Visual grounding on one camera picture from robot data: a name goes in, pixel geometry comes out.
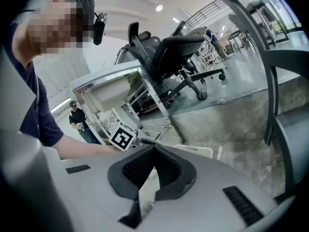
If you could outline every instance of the office chair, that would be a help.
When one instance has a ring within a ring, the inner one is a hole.
[[[131,23],[128,28],[129,44],[125,46],[125,51],[119,54],[117,58],[117,63],[138,59],[142,63],[146,75],[152,80],[151,84],[158,96],[162,93],[160,83],[172,75],[181,75],[184,80],[162,99],[163,103],[166,103],[186,86],[193,89],[199,100],[202,101],[207,98],[207,92],[199,90],[194,81],[201,80],[209,75],[205,72],[189,76],[183,69],[192,72],[193,66],[188,62],[188,59],[200,48],[204,38],[201,36],[182,36],[181,29],[184,23],[181,22],[171,37],[162,41],[158,37],[151,36],[151,33],[147,31],[138,34],[139,23]],[[215,72],[224,74],[223,70]]]

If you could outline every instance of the navy t-shirt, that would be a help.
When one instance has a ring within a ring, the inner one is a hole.
[[[37,94],[38,87],[33,62],[31,62],[27,68],[24,68],[12,52],[12,39],[16,28],[17,24],[13,23],[10,27],[8,38],[4,43],[4,48],[15,69],[28,87]],[[39,103],[37,104],[36,100],[32,103],[20,127],[20,131],[38,138],[44,146],[51,147],[60,140],[63,136],[63,132],[56,124],[49,109],[46,88],[40,78],[38,78],[38,83],[40,90]]]
[[[214,36],[214,35],[211,35],[211,33],[212,33],[212,31],[211,31],[210,29],[207,29],[207,30],[206,30],[206,35],[207,35],[209,38],[212,39],[211,42],[213,42],[213,41],[218,41],[218,40],[217,40],[217,37]]]

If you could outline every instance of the black mesh panel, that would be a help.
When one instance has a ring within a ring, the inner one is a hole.
[[[182,172],[180,164],[159,150],[153,151],[155,169],[158,172],[160,188],[175,181]]]
[[[152,151],[148,151],[142,156],[127,163],[123,167],[122,173],[129,181],[140,189],[153,168]]]

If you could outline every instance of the chair base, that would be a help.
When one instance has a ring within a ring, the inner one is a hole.
[[[194,74],[194,75],[191,75],[191,76],[188,76],[187,73],[184,70],[181,70],[180,74],[183,76],[184,80],[171,93],[169,93],[169,95],[167,95],[164,99],[161,100],[162,103],[165,103],[166,101],[168,101],[170,98],[172,98],[175,94],[180,92],[186,86],[189,86],[191,89],[193,89],[194,92],[197,94],[197,98],[200,100],[199,97],[201,97],[201,96],[199,94],[203,90],[199,90],[197,88],[197,86],[194,84],[194,82],[197,81],[197,80],[201,80],[205,77],[212,76],[212,75],[217,74],[217,73],[221,73],[219,75],[220,80],[225,79],[225,73],[224,73],[223,69],[198,73],[198,74]]]

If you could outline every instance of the white wall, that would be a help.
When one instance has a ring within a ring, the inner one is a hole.
[[[100,45],[89,43],[88,47],[83,48],[83,54],[90,72],[113,65],[119,49],[127,43],[127,41],[106,36],[103,36]]]

